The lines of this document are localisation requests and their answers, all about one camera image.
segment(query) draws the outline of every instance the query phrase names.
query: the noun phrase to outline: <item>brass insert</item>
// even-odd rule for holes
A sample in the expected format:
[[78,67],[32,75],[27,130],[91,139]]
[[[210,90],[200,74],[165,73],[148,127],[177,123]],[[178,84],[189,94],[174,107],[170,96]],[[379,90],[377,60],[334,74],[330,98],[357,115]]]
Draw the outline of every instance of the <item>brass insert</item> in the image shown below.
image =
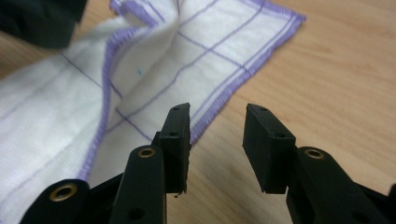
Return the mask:
[[155,150],[152,149],[151,147],[140,149],[140,151],[137,153],[137,155],[139,155],[139,157],[141,158],[152,157],[154,156],[154,154],[155,154]]
[[49,198],[53,202],[61,202],[71,198],[77,192],[77,186],[73,183],[67,183],[52,191]]
[[309,156],[310,158],[321,160],[324,158],[324,154],[316,149],[309,148],[305,150],[305,155]]

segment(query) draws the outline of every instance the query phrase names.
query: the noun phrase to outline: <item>wooden table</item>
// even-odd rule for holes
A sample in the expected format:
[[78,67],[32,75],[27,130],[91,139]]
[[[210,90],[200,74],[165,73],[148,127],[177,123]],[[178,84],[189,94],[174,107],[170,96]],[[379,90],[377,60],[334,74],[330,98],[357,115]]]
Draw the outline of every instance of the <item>wooden table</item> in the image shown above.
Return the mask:
[[[246,105],[271,109],[297,146],[331,153],[352,179],[387,194],[396,182],[396,1],[277,0],[307,16],[297,35],[239,89],[194,146],[188,193],[168,223],[291,223],[242,149]],[[75,38],[114,14],[91,0]],[[0,34],[0,77],[56,51]]]

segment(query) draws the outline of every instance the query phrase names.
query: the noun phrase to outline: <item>dish cloth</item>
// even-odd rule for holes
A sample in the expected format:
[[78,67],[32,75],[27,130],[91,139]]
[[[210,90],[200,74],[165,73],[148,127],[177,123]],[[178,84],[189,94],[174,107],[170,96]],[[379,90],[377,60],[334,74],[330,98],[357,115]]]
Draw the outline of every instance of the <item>dish cloth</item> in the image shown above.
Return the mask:
[[150,144],[168,110],[191,104],[195,143],[304,16],[270,1],[114,0],[120,17],[0,82],[0,223],[47,186],[91,187]]

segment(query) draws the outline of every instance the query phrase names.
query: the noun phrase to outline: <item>towel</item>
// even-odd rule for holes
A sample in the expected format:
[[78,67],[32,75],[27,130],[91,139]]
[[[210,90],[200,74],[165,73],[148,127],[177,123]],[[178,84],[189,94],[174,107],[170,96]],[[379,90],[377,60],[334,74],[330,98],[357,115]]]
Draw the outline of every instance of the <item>towel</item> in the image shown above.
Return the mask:
[[0,82],[0,224],[47,186],[98,185],[191,104],[194,144],[304,16],[259,0],[113,0],[120,14]]

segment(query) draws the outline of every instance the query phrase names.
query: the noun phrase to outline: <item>table surface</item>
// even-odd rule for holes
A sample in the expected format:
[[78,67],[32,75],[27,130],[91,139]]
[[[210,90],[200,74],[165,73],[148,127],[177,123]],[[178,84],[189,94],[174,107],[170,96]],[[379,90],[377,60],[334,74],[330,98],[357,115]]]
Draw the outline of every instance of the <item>table surface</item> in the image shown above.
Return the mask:
[[[285,195],[262,194],[242,149],[247,103],[275,113],[297,146],[319,147],[387,194],[396,182],[396,1],[276,0],[305,14],[295,37],[240,88],[193,147],[188,193],[168,223],[291,223]],[[75,39],[115,17],[91,0]],[[56,53],[0,34],[0,78]]]

